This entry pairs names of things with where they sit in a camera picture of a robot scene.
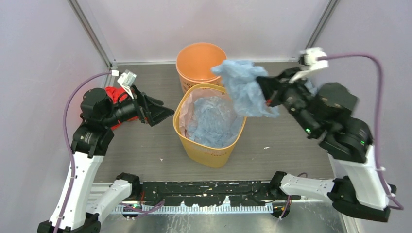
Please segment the light blue trash bag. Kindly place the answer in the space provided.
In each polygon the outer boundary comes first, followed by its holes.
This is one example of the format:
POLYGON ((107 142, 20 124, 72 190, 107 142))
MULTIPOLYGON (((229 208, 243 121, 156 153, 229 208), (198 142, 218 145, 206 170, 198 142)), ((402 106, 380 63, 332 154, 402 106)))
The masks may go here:
POLYGON ((268 107, 263 92, 257 83, 258 76, 267 76, 264 67, 242 60, 224 60, 210 71, 221 77, 236 113, 243 117, 277 118, 278 107, 268 107))

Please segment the yellow mesh trash bin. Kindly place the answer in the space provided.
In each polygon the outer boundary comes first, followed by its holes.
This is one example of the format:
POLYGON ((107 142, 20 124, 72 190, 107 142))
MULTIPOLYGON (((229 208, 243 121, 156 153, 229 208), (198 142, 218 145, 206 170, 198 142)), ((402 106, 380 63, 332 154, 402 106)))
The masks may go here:
POLYGON ((244 117, 239 136, 235 142, 228 147, 211 148, 188 139, 186 137, 186 126, 193 116, 194 102, 199 98, 213 96, 231 100, 229 95, 226 93, 226 90, 221 86, 204 83, 190 88, 180 101, 173 116, 172 124, 184 147, 184 150, 186 151, 187 156, 190 159, 208 167, 219 168, 223 167, 228 161, 243 131, 246 118, 244 117))

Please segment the orange round trash bin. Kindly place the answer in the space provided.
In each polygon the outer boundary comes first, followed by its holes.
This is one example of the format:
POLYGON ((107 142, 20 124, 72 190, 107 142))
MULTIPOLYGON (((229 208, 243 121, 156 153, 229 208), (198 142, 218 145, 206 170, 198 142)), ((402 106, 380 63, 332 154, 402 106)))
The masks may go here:
POLYGON ((211 43, 199 42, 184 47, 176 57, 176 70, 183 93, 202 83, 222 86, 221 77, 210 69, 226 59, 224 50, 211 43))

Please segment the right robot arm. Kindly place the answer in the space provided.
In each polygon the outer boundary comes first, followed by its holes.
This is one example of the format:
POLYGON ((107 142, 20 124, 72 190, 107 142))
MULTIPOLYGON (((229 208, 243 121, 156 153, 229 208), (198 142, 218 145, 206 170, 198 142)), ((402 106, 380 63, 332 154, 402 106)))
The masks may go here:
POLYGON ((319 139, 319 146, 346 174, 319 180, 278 171, 268 193, 278 200, 294 195, 310 197, 330 203, 346 216, 387 222, 391 211, 388 195, 396 193, 396 186, 381 183, 370 128, 352 117, 358 98, 336 82, 323 84, 313 95, 304 80, 290 83, 295 73, 297 69, 290 68, 278 76, 259 76, 257 83, 267 104, 283 105, 307 137, 319 139))

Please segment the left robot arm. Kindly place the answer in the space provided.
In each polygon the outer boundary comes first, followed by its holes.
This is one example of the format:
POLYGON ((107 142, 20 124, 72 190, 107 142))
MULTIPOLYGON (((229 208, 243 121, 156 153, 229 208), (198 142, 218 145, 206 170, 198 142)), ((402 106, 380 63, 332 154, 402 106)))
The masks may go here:
POLYGON ((173 109, 140 92, 136 86, 131 90, 130 96, 121 102, 113 102, 102 88, 84 94, 82 123, 69 147, 70 166, 63 192, 50 219, 38 225, 39 233, 98 233, 118 204, 141 196, 139 176, 123 172, 107 191, 88 205, 93 181, 114 137, 113 126, 133 118, 155 126, 174 114, 173 109))

